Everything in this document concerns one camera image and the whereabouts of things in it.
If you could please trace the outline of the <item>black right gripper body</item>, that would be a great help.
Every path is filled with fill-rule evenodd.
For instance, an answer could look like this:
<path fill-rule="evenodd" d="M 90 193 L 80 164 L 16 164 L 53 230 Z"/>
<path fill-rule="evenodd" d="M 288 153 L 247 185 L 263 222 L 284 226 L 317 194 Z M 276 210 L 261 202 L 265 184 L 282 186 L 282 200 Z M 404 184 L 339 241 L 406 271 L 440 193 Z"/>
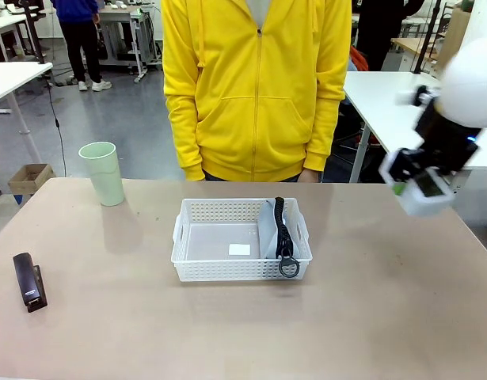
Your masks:
<path fill-rule="evenodd" d="M 460 171 L 478 149 L 479 128 L 464 127 L 442 116 L 430 101 L 418 120 L 415 132 L 423 139 L 418 165 L 437 168 L 441 174 Z"/>

